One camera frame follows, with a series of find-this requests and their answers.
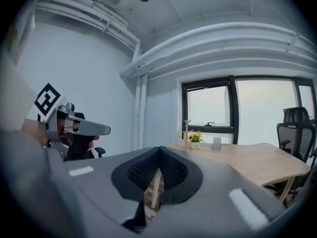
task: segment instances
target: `flower pot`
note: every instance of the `flower pot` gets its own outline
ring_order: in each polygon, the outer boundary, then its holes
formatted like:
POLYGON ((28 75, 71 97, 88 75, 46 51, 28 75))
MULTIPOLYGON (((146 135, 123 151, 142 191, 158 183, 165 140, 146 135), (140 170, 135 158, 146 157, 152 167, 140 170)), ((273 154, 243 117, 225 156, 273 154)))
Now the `flower pot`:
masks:
POLYGON ((190 142, 189 147, 191 149, 200 149, 200 143, 199 142, 190 142))

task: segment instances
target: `person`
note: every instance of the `person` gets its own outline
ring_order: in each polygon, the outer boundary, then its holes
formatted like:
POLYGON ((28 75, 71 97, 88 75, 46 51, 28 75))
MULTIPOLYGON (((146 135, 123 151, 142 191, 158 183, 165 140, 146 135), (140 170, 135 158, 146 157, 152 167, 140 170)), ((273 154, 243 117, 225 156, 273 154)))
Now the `person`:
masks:
MULTIPOLYGON (((47 144, 43 122, 26 119, 37 95, 16 72, 16 64, 25 43, 35 27, 34 12, 36 0, 28 0, 7 32, 0 55, 0 129, 21 130, 26 136, 47 144)), ((57 121, 63 127, 63 120, 57 121)), ((89 143, 88 151, 94 147, 89 143)))

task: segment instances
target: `chair headrest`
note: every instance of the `chair headrest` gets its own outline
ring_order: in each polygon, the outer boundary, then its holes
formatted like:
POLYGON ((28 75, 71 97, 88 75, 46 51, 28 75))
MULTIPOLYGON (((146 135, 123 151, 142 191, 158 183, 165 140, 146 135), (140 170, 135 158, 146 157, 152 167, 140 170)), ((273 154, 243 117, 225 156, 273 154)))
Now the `chair headrest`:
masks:
POLYGON ((283 122, 308 123, 310 121, 308 112, 304 107, 283 109, 283 111, 284 111, 283 122))

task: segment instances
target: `window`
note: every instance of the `window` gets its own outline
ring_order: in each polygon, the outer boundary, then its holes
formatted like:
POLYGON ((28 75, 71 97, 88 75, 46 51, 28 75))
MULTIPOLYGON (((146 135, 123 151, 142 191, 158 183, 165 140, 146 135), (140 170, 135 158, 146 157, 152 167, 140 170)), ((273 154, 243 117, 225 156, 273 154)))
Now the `window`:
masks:
POLYGON ((269 143, 278 147, 276 126, 283 109, 303 106, 316 126, 313 82, 283 76, 229 76, 182 84, 183 119, 206 143, 269 143))
POLYGON ((297 106, 291 80, 237 80, 239 99, 238 144, 269 143, 278 147, 276 125, 283 109, 297 106))
POLYGON ((223 138, 223 143, 236 143, 237 101, 233 96, 236 90, 232 77, 183 83, 183 119, 191 120, 189 131, 204 132, 206 143, 211 143, 214 136, 223 138))

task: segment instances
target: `desk leg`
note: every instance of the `desk leg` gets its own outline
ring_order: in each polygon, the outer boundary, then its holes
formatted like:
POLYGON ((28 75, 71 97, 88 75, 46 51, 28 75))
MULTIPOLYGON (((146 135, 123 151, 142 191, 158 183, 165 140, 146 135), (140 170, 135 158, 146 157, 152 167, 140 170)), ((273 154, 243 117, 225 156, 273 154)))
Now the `desk leg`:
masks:
POLYGON ((295 179, 295 177, 291 177, 291 178, 287 181, 287 184, 286 184, 286 186, 285 186, 285 188, 284 188, 284 190, 283 190, 283 192, 282 192, 282 194, 281 194, 281 197, 279 198, 279 201, 280 201, 280 202, 283 202, 284 199, 286 198, 286 196, 287 196, 289 190, 291 189, 291 186, 293 185, 294 179, 295 179))
POLYGON ((157 202, 158 191, 159 191, 159 180, 160 180, 160 170, 157 171, 154 178, 154 188, 152 197, 152 208, 155 208, 155 203, 157 202))

